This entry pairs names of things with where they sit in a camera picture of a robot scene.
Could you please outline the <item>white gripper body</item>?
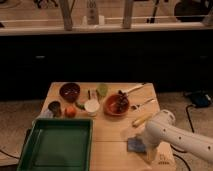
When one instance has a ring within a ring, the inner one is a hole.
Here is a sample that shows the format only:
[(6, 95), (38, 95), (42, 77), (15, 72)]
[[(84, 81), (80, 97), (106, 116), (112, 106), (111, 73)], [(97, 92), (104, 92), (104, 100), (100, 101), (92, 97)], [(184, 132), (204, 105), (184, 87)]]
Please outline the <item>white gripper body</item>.
[(142, 158), (146, 163), (151, 164), (156, 158), (159, 141), (156, 140), (152, 135), (149, 135), (147, 133), (138, 135), (138, 138), (145, 146)]

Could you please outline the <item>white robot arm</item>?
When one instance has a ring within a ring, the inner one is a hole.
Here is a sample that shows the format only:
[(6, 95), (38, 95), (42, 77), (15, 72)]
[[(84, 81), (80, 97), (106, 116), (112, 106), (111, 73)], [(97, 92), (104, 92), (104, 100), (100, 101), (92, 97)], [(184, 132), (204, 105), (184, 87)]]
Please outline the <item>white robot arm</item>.
[(213, 138), (177, 128), (175, 121), (174, 114), (166, 109), (151, 117), (138, 135), (145, 150), (155, 149), (164, 141), (213, 164)]

